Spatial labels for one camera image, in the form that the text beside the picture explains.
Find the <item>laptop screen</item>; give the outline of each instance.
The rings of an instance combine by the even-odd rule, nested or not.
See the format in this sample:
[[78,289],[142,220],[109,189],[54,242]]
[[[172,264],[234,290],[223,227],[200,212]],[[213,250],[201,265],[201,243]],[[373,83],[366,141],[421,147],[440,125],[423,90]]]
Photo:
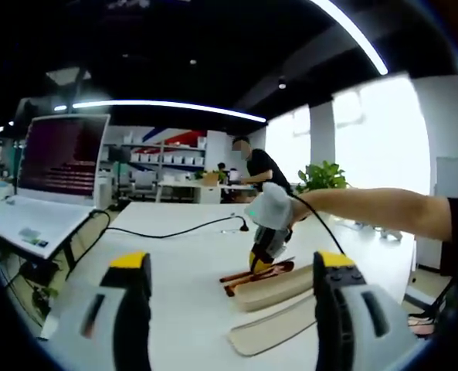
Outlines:
[[29,126],[18,187],[93,196],[98,155],[108,116],[35,119]]

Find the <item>monitor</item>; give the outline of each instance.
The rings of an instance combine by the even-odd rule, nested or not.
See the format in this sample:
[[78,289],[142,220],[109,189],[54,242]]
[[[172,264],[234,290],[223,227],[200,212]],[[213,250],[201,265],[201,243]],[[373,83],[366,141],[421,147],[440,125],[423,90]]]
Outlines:
[[21,196],[95,205],[103,135],[110,115],[37,117],[26,135],[19,166]]

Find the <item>green plant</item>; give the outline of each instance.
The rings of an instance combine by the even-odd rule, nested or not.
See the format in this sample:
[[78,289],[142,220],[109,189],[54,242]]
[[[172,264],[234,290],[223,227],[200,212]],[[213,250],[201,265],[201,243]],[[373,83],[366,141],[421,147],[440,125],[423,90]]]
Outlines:
[[347,182],[344,177],[344,170],[340,169],[339,164],[329,164],[323,161],[323,166],[308,165],[306,172],[299,170],[299,178],[304,184],[296,187],[298,193],[312,191],[314,189],[345,188]]
[[195,179],[203,179],[203,176],[205,176],[205,174],[206,170],[198,170],[197,172],[195,172]]
[[56,298],[59,296],[59,292],[55,288],[43,288],[42,291],[49,298]]

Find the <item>black ceiling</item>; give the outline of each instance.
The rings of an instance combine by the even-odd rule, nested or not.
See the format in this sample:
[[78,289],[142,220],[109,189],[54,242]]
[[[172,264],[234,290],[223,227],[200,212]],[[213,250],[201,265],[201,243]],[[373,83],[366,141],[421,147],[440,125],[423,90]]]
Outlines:
[[[335,3],[354,15],[387,2],[392,1]],[[14,118],[23,97],[59,95],[74,100],[74,84],[59,87],[46,76],[48,71],[70,66],[90,72],[91,79],[79,88],[80,96],[88,99],[99,94],[231,109],[264,77],[280,75],[293,53],[335,26],[309,0],[120,3],[0,4],[0,125]],[[344,33],[341,37],[350,36]],[[444,41],[424,22],[410,22],[374,44],[390,72],[407,70],[416,77],[453,72]],[[272,118],[300,104],[320,103],[333,92],[377,76],[365,54],[359,48],[351,49],[293,77],[286,90],[272,87],[244,111]],[[234,132],[252,131],[261,125],[219,114],[165,108],[120,107],[114,108],[112,115],[115,124]]]

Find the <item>office desk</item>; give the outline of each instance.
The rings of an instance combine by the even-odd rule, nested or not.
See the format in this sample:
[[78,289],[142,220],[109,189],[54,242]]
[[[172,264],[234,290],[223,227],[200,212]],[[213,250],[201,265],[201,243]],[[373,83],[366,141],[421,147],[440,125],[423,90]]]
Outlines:
[[159,203],[161,200],[161,191],[163,187],[184,187],[184,188],[194,188],[195,189],[195,200],[196,203],[202,204],[217,204],[220,203],[220,198],[222,197],[222,189],[238,189],[238,190],[250,190],[253,189],[251,185],[226,185],[218,184],[217,186],[206,186],[203,185],[199,180],[185,180],[183,182],[177,181],[161,181],[158,183],[157,187],[157,196],[155,202]]
[[[162,235],[231,213],[242,215],[244,207],[131,203],[112,226]],[[226,338],[234,325],[262,318],[299,299],[248,314],[241,312],[226,296],[219,279],[249,268],[249,251],[256,226],[248,218],[246,220],[249,232],[239,232],[241,221],[234,219],[165,240],[108,231],[76,266],[70,280],[98,285],[115,257],[139,250],[151,254],[153,289],[149,353],[152,369],[314,369],[318,347],[316,326],[251,358],[239,356]],[[333,220],[329,225],[367,282],[379,284],[400,303],[412,265],[412,238],[404,236],[402,242],[388,242],[381,240],[374,230],[357,232]],[[292,240],[280,259],[295,256],[297,269],[311,263],[318,249],[337,251],[326,230],[315,217],[310,217],[295,226]]]

